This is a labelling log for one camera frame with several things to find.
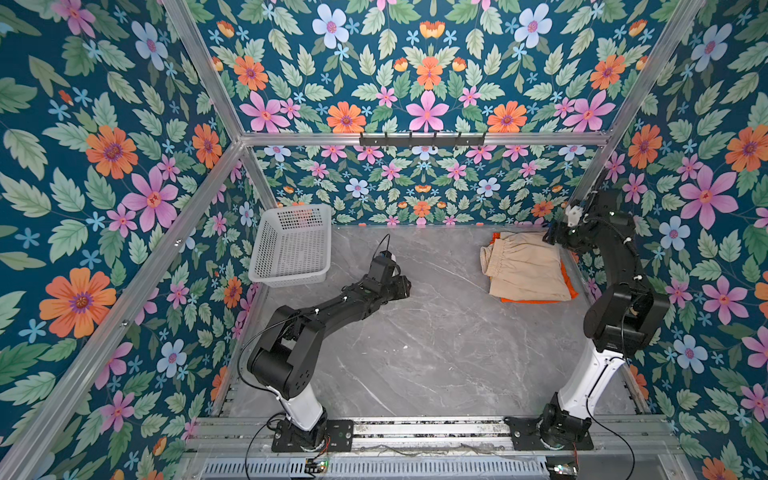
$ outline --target marble surface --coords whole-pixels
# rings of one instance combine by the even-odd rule
[[[329,415],[537,415],[581,354],[588,301],[581,291],[570,302],[548,305],[489,296],[479,247],[494,231],[334,227],[326,282],[270,289],[249,334],[278,306],[312,306],[359,280],[376,244],[390,233],[390,251],[413,284],[411,296],[325,339],[312,384]],[[569,274],[580,290],[578,274]],[[272,396],[239,384],[230,416],[279,410]],[[596,413],[634,413],[620,375]]]

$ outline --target orange flower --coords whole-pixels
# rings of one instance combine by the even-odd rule
[[[72,101],[72,96],[68,94],[67,92],[63,90],[58,91],[58,96],[61,97],[61,99],[68,104],[70,107],[74,107],[74,102]]]
[[[192,137],[192,146],[197,149],[197,159],[208,168],[213,168],[219,163],[221,156],[221,145],[219,145],[219,135],[210,129],[208,124],[197,125],[194,128],[195,135]]]
[[[165,445],[168,444],[168,437],[163,437],[160,440],[157,440],[157,443],[154,444],[154,447],[152,448],[152,455],[158,456],[162,455],[162,453],[165,451]]]
[[[467,68],[467,61],[464,58],[456,57],[453,59],[451,67],[453,67],[453,71],[464,71]]]
[[[528,112],[525,106],[518,106],[518,102],[507,102],[507,106],[499,105],[493,115],[488,117],[488,126],[492,134],[507,134],[520,131],[520,127],[525,125],[528,117],[523,117]]]
[[[400,58],[399,60],[395,60],[395,70],[397,71],[406,71],[408,70],[408,61],[404,58]]]
[[[731,138],[728,144],[728,150],[730,153],[725,156],[725,163],[733,164],[733,168],[737,172],[741,172],[746,168],[746,171],[751,172],[760,168],[760,161],[768,161],[768,126],[757,125],[757,128],[752,130],[752,127],[744,128],[739,132],[738,138]]]
[[[624,73],[626,69],[624,63],[624,56],[610,55],[605,61],[598,63],[598,66],[594,68],[592,75],[589,77],[592,80],[592,88],[600,88],[605,90],[617,81],[619,81],[619,75]]]
[[[214,389],[210,391],[211,402],[214,402],[216,400],[216,397],[219,396],[219,391],[221,390],[221,384],[223,383],[224,377],[226,376],[227,376],[227,367],[223,366],[214,377]]]
[[[661,130],[656,125],[653,127],[646,125],[642,130],[635,132],[634,137],[632,137],[632,145],[629,147],[631,157],[629,163],[633,167],[642,170],[656,160],[659,156],[656,149],[661,148],[660,132]]]
[[[634,377],[634,381],[637,382],[637,386],[640,387],[640,393],[643,394],[643,398],[648,400],[648,389],[645,388],[645,386],[648,385],[648,381],[645,379],[645,375],[638,373],[637,367],[634,365],[630,365],[629,370],[632,372],[632,376]]]
[[[418,215],[421,218],[424,218],[427,215],[429,215],[430,208],[432,207],[430,207],[428,203],[421,201],[421,202],[418,202],[415,207],[413,207],[413,213]]]
[[[243,85],[248,85],[251,90],[263,90],[270,78],[264,73],[264,66],[261,62],[253,62],[253,57],[248,55],[235,58],[235,74],[239,75],[237,80]]]
[[[240,294],[243,292],[243,282],[233,276],[227,282],[227,288],[224,289],[224,305],[234,308],[237,302],[240,302]]]
[[[531,212],[533,212],[534,217],[544,217],[551,214],[553,209],[554,204],[550,200],[543,200],[542,202],[535,204],[531,209]]]
[[[97,325],[109,312],[106,305],[112,305],[115,299],[114,288],[107,288],[109,277],[96,272],[91,278],[87,268],[73,268],[69,280],[57,276],[45,291],[55,299],[40,302],[40,318],[56,319],[48,329],[61,338],[66,337],[74,328],[75,338],[82,338],[94,332]]]
[[[333,105],[328,109],[328,126],[333,127],[334,134],[361,134],[366,118],[360,113],[357,105],[350,107],[345,101],[340,101],[338,107]]]
[[[91,147],[85,154],[89,162],[96,164],[96,171],[105,177],[111,174],[116,179],[134,171],[133,166],[139,163],[139,157],[134,153],[134,141],[126,138],[125,132],[117,127],[112,130],[107,125],[101,125],[98,131],[98,136],[90,134],[85,139]]]
[[[422,64],[416,69],[419,76],[416,80],[425,90],[432,90],[435,85],[440,83],[440,74],[442,67],[438,65],[437,58],[427,57],[422,60]]]
[[[419,31],[424,38],[438,38],[445,33],[445,23],[443,22],[422,22],[419,25]]]
[[[737,480],[736,474],[726,469],[719,458],[705,458],[701,473],[707,480]]]
[[[763,273],[763,280],[768,282],[768,272]],[[766,300],[760,304],[760,311],[768,318],[768,283],[759,282],[755,285],[755,296],[759,300]]]
[[[643,30],[645,30],[645,25],[648,25],[648,22],[645,20],[638,20],[633,23],[632,26],[629,27],[629,36],[637,37]]]
[[[232,38],[235,36],[235,27],[233,27],[231,23],[222,20],[221,22],[216,22],[216,26],[225,37]]]

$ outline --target floral wallpaper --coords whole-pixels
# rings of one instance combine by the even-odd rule
[[[155,0],[5,2],[0,49],[4,455],[228,139]],[[212,200],[36,478],[172,477],[253,299],[243,259],[260,207],[243,175]]]
[[[768,474],[766,3],[709,1],[607,164],[650,280],[673,306],[632,359],[701,478]],[[599,252],[581,268],[599,296]]]
[[[552,132],[610,124],[674,5],[223,0],[192,12],[252,131]]]

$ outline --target floral backdrop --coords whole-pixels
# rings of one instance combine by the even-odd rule
[[[0,49],[4,455],[228,139],[155,0],[5,2]],[[36,478],[172,477],[253,299],[260,206],[243,176],[238,164]]]
[[[632,370],[701,478],[768,475],[766,3],[708,2],[607,165],[673,304]],[[581,268],[600,295],[599,253]]]

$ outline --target gray plastic basket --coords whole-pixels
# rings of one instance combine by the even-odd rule
[[[326,279],[331,266],[331,207],[295,205],[264,212],[248,278],[268,286],[304,285]]]

